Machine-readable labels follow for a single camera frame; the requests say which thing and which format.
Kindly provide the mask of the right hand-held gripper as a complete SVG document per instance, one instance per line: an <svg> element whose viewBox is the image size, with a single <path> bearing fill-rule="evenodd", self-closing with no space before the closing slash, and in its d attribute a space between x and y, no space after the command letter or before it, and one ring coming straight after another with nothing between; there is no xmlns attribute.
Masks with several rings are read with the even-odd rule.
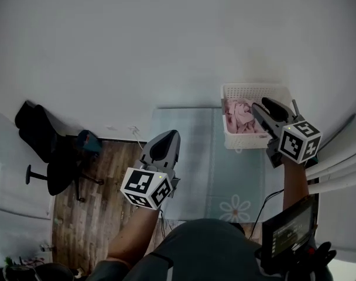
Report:
<svg viewBox="0 0 356 281"><path fill-rule="evenodd" d="M321 131L304 119L296 101L293 109L277 100L263 97L263 108L252 104L252 114L260 126L273 136L268 143L267 155L274 168L282 164L286 156L297 164L315 157L321 143Z"/></svg>

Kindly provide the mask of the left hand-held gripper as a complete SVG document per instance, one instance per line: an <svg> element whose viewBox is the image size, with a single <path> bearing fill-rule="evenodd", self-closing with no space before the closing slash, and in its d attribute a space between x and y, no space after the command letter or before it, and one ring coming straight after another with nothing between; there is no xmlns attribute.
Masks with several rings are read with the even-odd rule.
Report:
<svg viewBox="0 0 356 281"><path fill-rule="evenodd" d="M155 136L142 149L134 167L126 170L121 193L138 207L157 210L172 195L180 180L174 167L180 152L180 134L177 130Z"/></svg>

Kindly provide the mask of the pink clothes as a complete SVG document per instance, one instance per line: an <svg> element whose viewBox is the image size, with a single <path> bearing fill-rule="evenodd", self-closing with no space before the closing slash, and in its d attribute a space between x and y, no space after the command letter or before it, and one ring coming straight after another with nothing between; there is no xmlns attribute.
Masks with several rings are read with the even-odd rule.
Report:
<svg viewBox="0 0 356 281"><path fill-rule="evenodd" d="M253 102L246 98L225 100L227 131L233 134L265 133L252 114Z"/></svg>

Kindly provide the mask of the white plastic basket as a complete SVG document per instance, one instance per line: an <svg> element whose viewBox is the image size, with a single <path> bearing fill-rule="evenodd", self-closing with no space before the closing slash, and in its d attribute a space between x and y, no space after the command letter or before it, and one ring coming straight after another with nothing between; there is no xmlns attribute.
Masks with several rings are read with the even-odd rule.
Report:
<svg viewBox="0 0 356 281"><path fill-rule="evenodd" d="M227 149L265 149L271 137L265 133L233 134L227 131L225 119L225 100L246 98L253 103L261 103L263 97L272 98L291 106L292 97L287 87L278 84L237 83L224 84L221 90L222 121L224 126L225 147Z"/></svg>

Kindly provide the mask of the person's left forearm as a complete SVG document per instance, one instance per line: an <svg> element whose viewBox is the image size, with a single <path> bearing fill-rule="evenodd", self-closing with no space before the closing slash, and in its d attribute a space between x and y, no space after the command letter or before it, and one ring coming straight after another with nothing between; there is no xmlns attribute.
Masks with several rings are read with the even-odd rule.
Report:
<svg viewBox="0 0 356 281"><path fill-rule="evenodd" d="M124 263L129 268L138 263L148 249L158 217L159 210L138 208L110 242L106 260Z"/></svg>

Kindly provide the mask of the person's right forearm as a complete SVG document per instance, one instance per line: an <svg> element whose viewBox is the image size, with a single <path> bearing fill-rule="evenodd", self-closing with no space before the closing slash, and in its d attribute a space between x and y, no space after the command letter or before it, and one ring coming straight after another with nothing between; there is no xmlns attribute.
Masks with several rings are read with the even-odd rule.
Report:
<svg viewBox="0 0 356 281"><path fill-rule="evenodd" d="M306 172L302 164L298 164L286 156L282 157L284 165L283 210L309 195Z"/></svg>

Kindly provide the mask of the teal and black tool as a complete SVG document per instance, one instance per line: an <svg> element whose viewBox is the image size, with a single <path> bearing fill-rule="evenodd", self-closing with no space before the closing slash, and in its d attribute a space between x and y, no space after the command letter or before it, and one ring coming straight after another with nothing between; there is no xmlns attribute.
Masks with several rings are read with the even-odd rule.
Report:
<svg viewBox="0 0 356 281"><path fill-rule="evenodd" d="M76 144L79 148L93 153L100 153L102 149L101 141L86 129L78 134Z"/></svg>

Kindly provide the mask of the person's dark grey shirt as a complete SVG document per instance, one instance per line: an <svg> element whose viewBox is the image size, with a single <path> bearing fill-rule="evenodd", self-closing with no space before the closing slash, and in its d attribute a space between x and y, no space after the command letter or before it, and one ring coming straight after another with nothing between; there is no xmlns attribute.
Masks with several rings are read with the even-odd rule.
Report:
<svg viewBox="0 0 356 281"><path fill-rule="evenodd" d="M173 229L131 268L106 258L98 262L87 281L284 281L261 270L259 247L229 222L193 220Z"/></svg>

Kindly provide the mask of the black wrist-mounted screen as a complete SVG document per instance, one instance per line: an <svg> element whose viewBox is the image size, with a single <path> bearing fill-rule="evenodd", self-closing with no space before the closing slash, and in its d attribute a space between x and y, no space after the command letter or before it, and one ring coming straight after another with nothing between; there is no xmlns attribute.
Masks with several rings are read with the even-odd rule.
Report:
<svg viewBox="0 0 356 281"><path fill-rule="evenodd" d="M307 196L262 223L261 266L273 274L295 261L314 231L317 201Z"/></svg>

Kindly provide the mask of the black office chair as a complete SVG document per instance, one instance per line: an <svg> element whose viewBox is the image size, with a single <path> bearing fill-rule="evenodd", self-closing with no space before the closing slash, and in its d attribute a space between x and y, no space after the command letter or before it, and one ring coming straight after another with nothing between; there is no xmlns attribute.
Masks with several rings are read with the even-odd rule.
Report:
<svg viewBox="0 0 356 281"><path fill-rule="evenodd" d="M51 124L46 110L41 105L24 102L15 117L19 136L47 164L46 175L35 173L29 165L26 169L25 183L32 178L45 180L51 196L62 193L69 185L75 184L76 200L83 203L80 196L81 178L103 185L103 180L96 180L83 173L90 162L100 153L93 153L74 147L72 141L60 135Z"/></svg>

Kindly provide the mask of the black device with red button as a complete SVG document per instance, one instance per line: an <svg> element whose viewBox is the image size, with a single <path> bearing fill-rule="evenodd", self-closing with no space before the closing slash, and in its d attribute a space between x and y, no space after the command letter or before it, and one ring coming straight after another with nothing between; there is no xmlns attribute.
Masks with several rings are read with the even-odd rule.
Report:
<svg viewBox="0 0 356 281"><path fill-rule="evenodd" d="M317 249L309 248L294 271L296 281L314 281L316 273L324 269L336 255L337 251L331 249L330 242L321 244Z"/></svg>

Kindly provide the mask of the potted green plant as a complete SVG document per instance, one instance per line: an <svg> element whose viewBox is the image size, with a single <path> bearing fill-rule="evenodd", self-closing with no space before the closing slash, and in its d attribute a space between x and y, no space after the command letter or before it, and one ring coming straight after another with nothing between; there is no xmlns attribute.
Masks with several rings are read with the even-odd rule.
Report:
<svg viewBox="0 0 356 281"><path fill-rule="evenodd" d="M36 258L29 262L19 263L10 257L5 258L2 275L5 281L74 281L71 270L59 263L44 263Z"/></svg>

